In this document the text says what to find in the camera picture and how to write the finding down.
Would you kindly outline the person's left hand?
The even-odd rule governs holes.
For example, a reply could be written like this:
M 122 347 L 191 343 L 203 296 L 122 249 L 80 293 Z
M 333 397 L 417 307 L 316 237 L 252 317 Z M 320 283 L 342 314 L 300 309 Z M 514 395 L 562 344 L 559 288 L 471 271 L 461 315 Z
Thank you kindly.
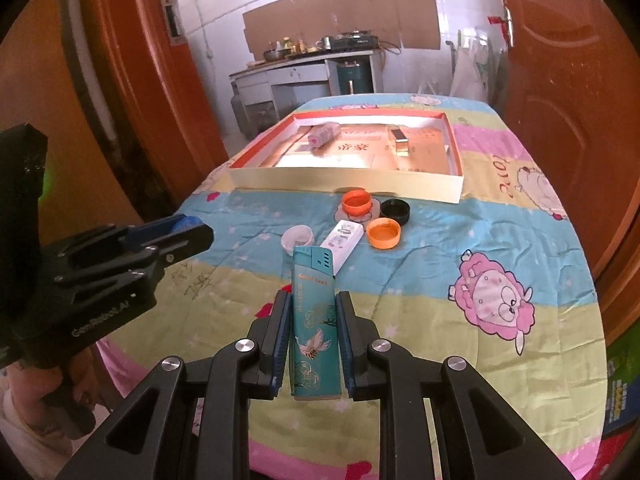
M 6 372 L 17 415 L 36 434 L 59 431 L 78 440 L 96 428 L 99 384 L 89 349 L 52 368 L 17 361 Z

